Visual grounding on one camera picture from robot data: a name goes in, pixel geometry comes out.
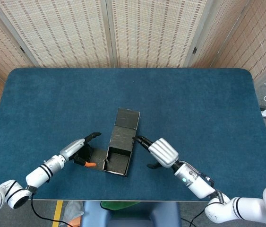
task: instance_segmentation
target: black band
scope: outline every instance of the black band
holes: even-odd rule
[[[28,186],[26,187],[26,189],[27,189],[28,191],[32,192],[33,194],[36,194],[36,192],[37,192],[37,188],[34,187],[34,186],[30,186],[30,185],[28,185]]]
[[[224,198],[223,198],[222,192],[220,192],[218,190],[216,190],[216,192],[217,192],[217,197],[219,199],[219,202],[224,204]]]
[[[19,192],[19,191],[22,191],[22,190],[24,190],[24,189],[21,188],[21,189],[18,189],[17,191],[15,191],[15,192],[13,192],[13,193],[10,195],[10,197],[7,199],[7,202],[6,202],[6,203],[9,202],[9,200],[11,199],[11,197],[12,197],[15,193],[17,193],[17,192]]]
[[[5,196],[7,196],[8,195],[8,193],[10,192],[10,190],[11,190],[11,188],[15,185],[15,183],[16,183],[17,181],[14,181],[13,182],[13,184],[9,187],[9,189],[8,189],[8,191],[7,191],[7,193],[5,194]]]
[[[50,174],[48,173],[48,171],[45,168],[43,168],[42,166],[40,166],[40,168],[44,170],[44,172],[48,175],[48,177],[50,179],[51,177],[50,177]]]
[[[49,168],[46,164],[43,164],[43,166],[45,166],[45,167],[48,169],[48,171],[49,171],[50,174],[51,174],[51,177],[53,177],[53,173],[52,173],[52,171],[50,170],[50,168]]]
[[[241,219],[244,220],[244,218],[242,218],[241,214],[239,213],[239,209],[238,209],[238,202],[239,202],[239,199],[241,199],[241,197],[237,199],[237,202],[236,202],[236,209],[237,209],[237,213],[238,213],[239,217],[240,217]]]

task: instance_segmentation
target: white plastic bag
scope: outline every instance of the white plastic bag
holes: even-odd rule
[[[82,201],[69,201],[66,205],[62,221],[69,223],[71,220],[83,215],[84,205]]]

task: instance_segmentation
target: black cable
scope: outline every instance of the black cable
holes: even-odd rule
[[[190,221],[188,221],[188,220],[186,220],[186,219],[184,219],[184,218],[181,218],[183,221],[186,221],[186,222],[188,222],[188,223],[191,223]]]
[[[31,196],[31,207],[32,207],[32,210],[33,210],[34,214],[35,214],[37,217],[39,217],[39,218],[41,218],[41,219],[44,219],[44,220],[48,220],[48,221],[60,222],[60,223],[66,224],[66,225],[68,225],[68,226],[70,226],[70,227],[73,227],[72,225],[70,225],[70,224],[67,223],[67,222],[59,221],[59,220],[53,220],[53,219],[50,219],[50,218],[44,218],[44,217],[40,216],[39,214],[37,214],[36,211],[35,211],[35,209],[34,209],[34,206],[33,206],[33,196],[34,196],[34,194],[32,194],[32,196]]]
[[[197,215],[191,220],[191,222],[189,223],[189,227],[191,227],[191,225],[194,225],[194,224],[193,224],[194,220],[195,220],[197,217],[199,217],[201,214],[203,214],[203,212],[205,211],[205,208],[206,208],[206,207],[208,207],[208,206],[210,206],[210,205],[212,205],[212,204],[216,204],[216,203],[223,204],[223,203],[221,203],[221,202],[212,202],[212,203],[207,204],[207,205],[204,207],[203,211],[201,211],[199,214],[197,214]]]

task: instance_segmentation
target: yellow tape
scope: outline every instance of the yellow tape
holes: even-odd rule
[[[61,207],[62,207],[62,200],[58,200],[56,203],[56,208],[55,208],[55,214],[54,214],[54,220],[59,220],[60,215],[61,215]],[[59,222],[54,221],[52,224],[52,227],[58,227]]]

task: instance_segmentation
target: blue chair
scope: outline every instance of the blue chair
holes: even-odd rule
[[[100,201],[85,201],[81,227],[181,227],[177,202],[141,202],[117,211],[101,208]]]

